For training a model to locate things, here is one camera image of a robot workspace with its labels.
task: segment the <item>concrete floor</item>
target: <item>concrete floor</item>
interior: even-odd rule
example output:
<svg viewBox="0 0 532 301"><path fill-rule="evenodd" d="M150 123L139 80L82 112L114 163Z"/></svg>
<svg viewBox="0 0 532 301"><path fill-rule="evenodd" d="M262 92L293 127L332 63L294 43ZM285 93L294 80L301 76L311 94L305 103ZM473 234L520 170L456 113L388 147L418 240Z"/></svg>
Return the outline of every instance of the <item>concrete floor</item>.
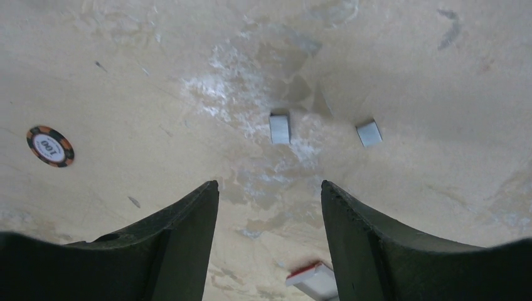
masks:
<svg viewBox="0 0 532 301"><path fill-rule="evenodd" d="M0 226L91 241L217 179L209 301L308 300L284 279L330 261L323 179L451 240L531 236L531 13L530 0L1 1ZM290 146L269 142L279 107ZM383 142L364 149L354 125L370 118ZM67 137L72 166L31 153L34 125Z"/></svg>

